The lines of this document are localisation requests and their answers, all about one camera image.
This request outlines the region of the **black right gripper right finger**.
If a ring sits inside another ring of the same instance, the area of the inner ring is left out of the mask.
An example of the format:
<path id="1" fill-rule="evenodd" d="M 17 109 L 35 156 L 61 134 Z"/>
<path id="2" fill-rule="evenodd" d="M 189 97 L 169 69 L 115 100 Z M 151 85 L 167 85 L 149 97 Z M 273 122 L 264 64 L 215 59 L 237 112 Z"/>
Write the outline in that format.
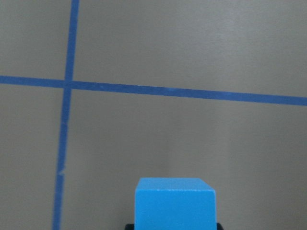
<path id="1" fill-rule="evenodd" d="M 217 223 L 216 224 L 216 229 L 217 230 L 224 230 L 223 226 L 221 225 L 221 223 Z"/>

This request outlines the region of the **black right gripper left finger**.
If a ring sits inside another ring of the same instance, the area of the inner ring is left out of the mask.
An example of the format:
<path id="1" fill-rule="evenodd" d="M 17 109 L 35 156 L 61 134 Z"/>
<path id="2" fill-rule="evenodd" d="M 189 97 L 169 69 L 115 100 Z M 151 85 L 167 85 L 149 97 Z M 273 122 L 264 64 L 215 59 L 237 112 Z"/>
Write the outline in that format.
<path id="1" fill-rule="evenodd" d="M 134 230 L 134 224 L 132 223 L 126 224 L 124 230 Z"/>

